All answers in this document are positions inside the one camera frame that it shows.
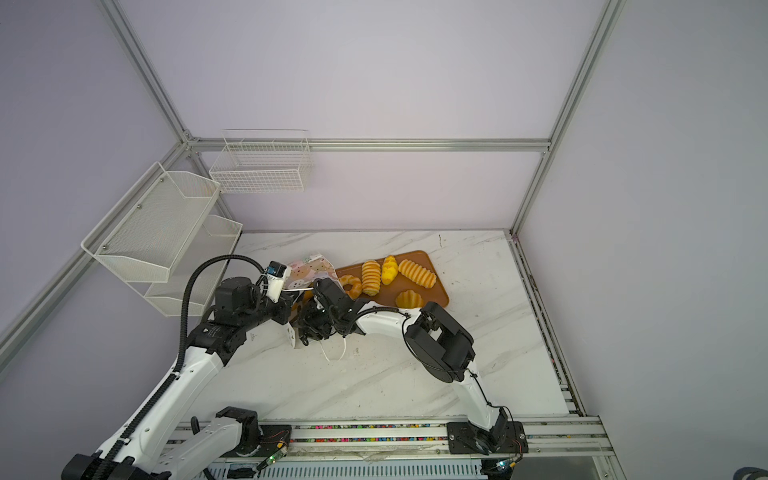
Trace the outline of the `orange ring doughnut fake bread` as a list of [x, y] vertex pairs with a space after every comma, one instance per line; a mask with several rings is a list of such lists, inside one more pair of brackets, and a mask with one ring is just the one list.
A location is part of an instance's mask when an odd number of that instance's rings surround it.
[[363, 290], [362, 281], [354, 275], [343, 275], [339, 282], [345, 293], [353, 300], [357, 299]]

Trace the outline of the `cartoon animal paper gift bag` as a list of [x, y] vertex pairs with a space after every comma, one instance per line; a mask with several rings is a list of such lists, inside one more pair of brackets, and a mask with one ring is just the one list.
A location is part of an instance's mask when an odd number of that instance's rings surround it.
[[311, 342], [322, 343], [336, 334], [330, 320], [322, 315], [322, 306], [314, 300], [314, 284], [317, 280], [330, 279], [343, 289], [336, 269], [322, 254], [310, 254], [290, 264], [291, 274], [283, 292], [291, 296], [289, 323], [286, 327], [292, 349], [308, 346]]

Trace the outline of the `yellow ridged fake bread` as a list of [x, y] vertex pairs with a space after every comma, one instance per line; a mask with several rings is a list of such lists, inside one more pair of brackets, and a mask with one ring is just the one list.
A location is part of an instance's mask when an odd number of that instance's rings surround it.
[[381, 265], [375, 260], [368, 260], [361, 266], [362, 293], [375, 297], [381, 289]]

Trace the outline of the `yellow oblong fake bread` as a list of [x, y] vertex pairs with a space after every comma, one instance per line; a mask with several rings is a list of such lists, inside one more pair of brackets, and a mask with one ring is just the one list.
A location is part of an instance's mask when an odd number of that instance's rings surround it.
[[381, 265], [381, 283], [390, 285], [398, 276], [398, 262], [393, 255], [387, 256]]

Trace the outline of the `yellow striped shell fake bread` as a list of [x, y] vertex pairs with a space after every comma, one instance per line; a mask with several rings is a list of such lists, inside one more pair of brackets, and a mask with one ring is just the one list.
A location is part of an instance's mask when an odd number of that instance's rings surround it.
[[420, 309], [425, 305], [425, 300], [416, 291], [405, 290], [396, 296], [395, 304], [401, 309]]

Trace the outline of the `yellow round fake bread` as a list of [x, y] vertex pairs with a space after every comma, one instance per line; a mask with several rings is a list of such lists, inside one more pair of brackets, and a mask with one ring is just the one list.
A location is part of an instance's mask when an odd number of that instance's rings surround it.
[[414, 284], [431, 289], [437, 282], [437, 275], [426, 267], [410, 260], [404, 259], [398, 265], [398, 271]]

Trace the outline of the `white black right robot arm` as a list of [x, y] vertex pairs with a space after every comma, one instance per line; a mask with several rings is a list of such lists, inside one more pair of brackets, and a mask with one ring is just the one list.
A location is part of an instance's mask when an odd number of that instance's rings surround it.
[[299, 308], [294, 324], [305, 345], [333, 335], [400, 339], [427, 373], [453, 386], [465, 408], [472, 450], [496, 453], [508, 439], [512, 416], [506, 407], [493, 404], [483, 390], [472, 335], [437, 303], [415, 308], [384, 306], [352, 299], [340, 285], [322, 279], [314, 282], [312, 298]]

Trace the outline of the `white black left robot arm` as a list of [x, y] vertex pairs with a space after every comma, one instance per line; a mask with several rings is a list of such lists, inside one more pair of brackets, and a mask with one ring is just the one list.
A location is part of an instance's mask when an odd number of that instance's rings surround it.
[[213, 311], [181, 342], [182, 350], [162, 380], [127, 423], [90, 455], [76, 454], [64, 479], [192, 479], [227, 454], [260, 458], [261, 473], [285, 456], [292, 429], [263, 430], [253, 410], [227, 406], [190, 439], [168, 450], [166, 443], [204, 387], [223, 370], [247, 334], [266, 320], [287, 322], [292, 301], [286, 278], [267, 274], [253, 284], [245, 277], [222, 282]]

